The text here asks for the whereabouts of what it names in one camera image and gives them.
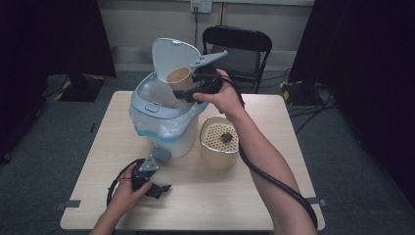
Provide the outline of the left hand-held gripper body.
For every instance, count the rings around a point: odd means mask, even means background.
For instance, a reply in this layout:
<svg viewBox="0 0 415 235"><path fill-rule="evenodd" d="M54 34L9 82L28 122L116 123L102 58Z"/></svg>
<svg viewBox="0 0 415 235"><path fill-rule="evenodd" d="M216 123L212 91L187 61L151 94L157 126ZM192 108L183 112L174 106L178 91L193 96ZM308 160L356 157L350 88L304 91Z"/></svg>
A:
<svg viewBox="0 0 415 235"><path fill-rule="evenodd" d="M137 166L131 172L132 190L139 190L159 168L158 163L152 156L139 159Z"/></svg>

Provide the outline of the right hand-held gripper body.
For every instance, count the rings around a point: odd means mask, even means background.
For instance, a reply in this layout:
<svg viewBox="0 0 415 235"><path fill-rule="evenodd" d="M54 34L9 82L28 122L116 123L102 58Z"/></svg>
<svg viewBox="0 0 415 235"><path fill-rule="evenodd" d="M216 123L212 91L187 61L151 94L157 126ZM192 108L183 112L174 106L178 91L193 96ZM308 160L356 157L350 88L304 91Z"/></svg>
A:
<svg viewBox="0 0 415 235"><path fill-rule="evenodd" d="M221 77L212 63L227 55L228 52L226 50L223 52L202 55L191 65L191 68L195 69L194 74L198 74L201 77L200 81L195 82L196 85L192 88L195 90L195 93L214 94L221 89Z"/></svg>

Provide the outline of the brown paper cup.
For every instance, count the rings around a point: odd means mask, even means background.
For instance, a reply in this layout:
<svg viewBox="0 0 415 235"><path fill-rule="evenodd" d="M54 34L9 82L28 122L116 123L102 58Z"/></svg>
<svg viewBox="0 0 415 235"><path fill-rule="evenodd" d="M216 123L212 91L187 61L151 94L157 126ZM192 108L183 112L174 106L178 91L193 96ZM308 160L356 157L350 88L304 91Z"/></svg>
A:
<svg viewBox="0 0 415 235"><path fill-rule="evenodd" d="M166 81L171 87L174 96L195 87L192 71L187 67L172 70L167 75Z"/></svg>

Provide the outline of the white trash can grey lid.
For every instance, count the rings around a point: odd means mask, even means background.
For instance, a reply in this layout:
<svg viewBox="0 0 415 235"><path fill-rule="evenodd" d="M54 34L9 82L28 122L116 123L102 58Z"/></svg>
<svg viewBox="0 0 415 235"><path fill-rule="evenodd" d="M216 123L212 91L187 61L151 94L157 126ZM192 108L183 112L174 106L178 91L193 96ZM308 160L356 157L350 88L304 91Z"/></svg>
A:
<svg viewBox="0 0 415 235"><path fill-rule="evenodd" d="M193 103L176 99L171 87L166 81L167 75L174 69L187 67L192 71L191 65L201 56L194 46L170 38L159 38L153 43L152 58L154 71L144 78L133 91L131 104L141 112L145 110L156 113L158 108L150 108L150 104L165 107L157 117L165 115L166 118L178 118L190 109ZM197 138L199 118L191 122L184 136L172 143L162 143L157 138L146 137L150 145L167 150L173 157L182 157L192 148Z"/></svg>

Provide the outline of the beige strainer container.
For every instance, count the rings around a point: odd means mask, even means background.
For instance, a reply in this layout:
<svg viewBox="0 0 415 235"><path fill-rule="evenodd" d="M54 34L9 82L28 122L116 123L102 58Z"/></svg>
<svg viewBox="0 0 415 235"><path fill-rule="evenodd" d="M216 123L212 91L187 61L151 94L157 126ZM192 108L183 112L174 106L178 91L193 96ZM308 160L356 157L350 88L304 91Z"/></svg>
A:
<svg viewBox="0 0 415 235"><path fill-rule="evenodd" d="M229 132L233 135L230 143L222 143L220 135ZM233 124L224 116L209 117L200 132L201 156L207 165L214 169L228 169L239 158L239 137Z"/></svg>

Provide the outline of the person's right hand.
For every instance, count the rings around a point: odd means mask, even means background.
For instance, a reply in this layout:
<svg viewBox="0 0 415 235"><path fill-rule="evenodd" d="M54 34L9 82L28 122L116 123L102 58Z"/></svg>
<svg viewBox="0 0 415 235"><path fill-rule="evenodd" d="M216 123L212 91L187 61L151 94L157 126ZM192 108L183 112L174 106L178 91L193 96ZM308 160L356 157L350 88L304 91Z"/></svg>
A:
<svg viewBox="0 0 415 235"><path fill-rule="evenodd" d="M193 98L197 101L214 104L221 113L226 114L229 118L241 115L245 109L227 72L220 69L216 71L223 78L221 90L215 94L194 93Z"/></svg>

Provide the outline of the person's left hand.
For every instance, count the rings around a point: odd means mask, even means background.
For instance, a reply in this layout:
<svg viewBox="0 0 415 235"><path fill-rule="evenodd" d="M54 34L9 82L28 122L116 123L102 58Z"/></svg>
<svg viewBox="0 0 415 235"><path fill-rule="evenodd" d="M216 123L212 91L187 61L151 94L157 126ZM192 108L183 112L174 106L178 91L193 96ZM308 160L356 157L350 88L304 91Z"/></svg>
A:
<svg viewBox="0 0 415 235"><path fill-rule="evenodd" d="M131 173L136 164L130 166L117 182L117 187L113 193L112 200L108 205L108 210L112 214L122 216L131 210L153 186L151 181L146 182L140 189L134 191L132 189Z"/></svg>

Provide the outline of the translucent blue-edged trash bag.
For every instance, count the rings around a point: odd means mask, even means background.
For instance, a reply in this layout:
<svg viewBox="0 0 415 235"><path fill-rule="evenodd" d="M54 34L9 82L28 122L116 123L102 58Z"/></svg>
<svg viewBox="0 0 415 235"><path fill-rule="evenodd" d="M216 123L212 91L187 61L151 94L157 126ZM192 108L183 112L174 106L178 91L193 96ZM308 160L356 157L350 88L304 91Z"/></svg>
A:
<svg viewBox="0 0 415 235"><path fill-rule="evenodd" d="M193 103L190 109L183 115L174 118L166 118L165 115L157 117L165 107L150 104L150 108L158 108L156 113L145 110L141 112L133 104L129 108L129 116L138 135L157 138L162 143L172 143L181 139L189 129L191 122L196 120L206 108L207 103Z"/></svg>

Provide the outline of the black folding chair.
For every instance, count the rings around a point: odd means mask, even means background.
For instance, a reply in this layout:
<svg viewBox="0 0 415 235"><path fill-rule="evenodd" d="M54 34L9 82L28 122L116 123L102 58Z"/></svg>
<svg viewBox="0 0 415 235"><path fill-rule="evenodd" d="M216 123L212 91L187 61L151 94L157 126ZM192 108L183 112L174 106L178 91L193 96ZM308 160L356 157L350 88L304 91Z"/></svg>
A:
<svg viewBox="0 0 415 235"><path fill-rule="evenodd" d="M212 66L226 71L233 80L251 83L255 93L262 81L272 45L268 35L254 29L215 25L203 32L205 55L228 52Z"/></svg>

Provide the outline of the grey tape piece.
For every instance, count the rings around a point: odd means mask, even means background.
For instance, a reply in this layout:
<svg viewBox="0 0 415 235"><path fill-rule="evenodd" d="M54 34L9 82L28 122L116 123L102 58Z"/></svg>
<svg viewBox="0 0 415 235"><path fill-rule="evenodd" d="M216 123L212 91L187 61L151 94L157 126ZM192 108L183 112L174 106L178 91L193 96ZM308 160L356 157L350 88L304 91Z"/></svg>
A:
<svg viewBox="0 0 415 235"><path fill-rule="evenodd" d="M80 200L67 200L62 203L57 203L55 209L57 211L64 211L66 208L78 208L80 203Z"/></svg>
<svg viewBox="0 0 415 235"><path fill-rule="evenodd" d="M325 199L319 199L317 197L305 198L311 205L318 204L320 207L326 207L327 201Z"/></svg>

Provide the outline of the dark stand base yellow tape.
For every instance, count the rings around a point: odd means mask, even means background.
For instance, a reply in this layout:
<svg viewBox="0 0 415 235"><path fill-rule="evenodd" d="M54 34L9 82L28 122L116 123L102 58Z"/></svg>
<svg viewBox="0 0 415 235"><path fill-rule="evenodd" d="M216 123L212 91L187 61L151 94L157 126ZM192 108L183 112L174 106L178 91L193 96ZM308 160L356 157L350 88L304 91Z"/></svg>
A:
<svg viewBox="0 0 415 235"><path fill-rule="evenodd" d="M47 78L44 98L61 102L94 102L106 79L99 75L82 74L70 77L68 74L53 74Z"/></svg>
<svg viewBox="0 0 415 235"><path fill-rule="evenodd" d="M314 86L308 86L301 81L279 83L283 98L293 106L322 106L323 101Z"/></svg>

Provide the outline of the black curtain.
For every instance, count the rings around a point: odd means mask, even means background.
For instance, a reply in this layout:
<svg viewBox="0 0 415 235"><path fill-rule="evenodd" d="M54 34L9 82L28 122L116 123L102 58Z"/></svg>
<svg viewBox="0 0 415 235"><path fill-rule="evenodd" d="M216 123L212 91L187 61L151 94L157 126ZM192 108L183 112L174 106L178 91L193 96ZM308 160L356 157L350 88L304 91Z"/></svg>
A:
<svg viewBox="0 0 415 235"><path fill-rule="evenodd" d="M115 76L98 0L0 0L0 164L61 73Z"/></svg>
<svg viewBox="0 0 415 235"><path fill-rule="evenodd" d="M334 88L415 209L415 0L314 0L289 80Z"/></svg>

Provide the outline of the white wall outlet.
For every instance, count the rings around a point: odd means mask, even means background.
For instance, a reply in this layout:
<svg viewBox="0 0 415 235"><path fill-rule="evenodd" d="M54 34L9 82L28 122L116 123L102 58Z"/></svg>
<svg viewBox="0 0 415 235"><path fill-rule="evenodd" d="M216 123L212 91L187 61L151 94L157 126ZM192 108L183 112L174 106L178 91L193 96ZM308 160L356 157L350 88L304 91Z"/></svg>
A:
<svg viewBox="0 0 415 235"><path fill-rule="evenodd" d="M192 0L190 2L190 11L192 13L210 14L212 2L210 0Z"/></svg>

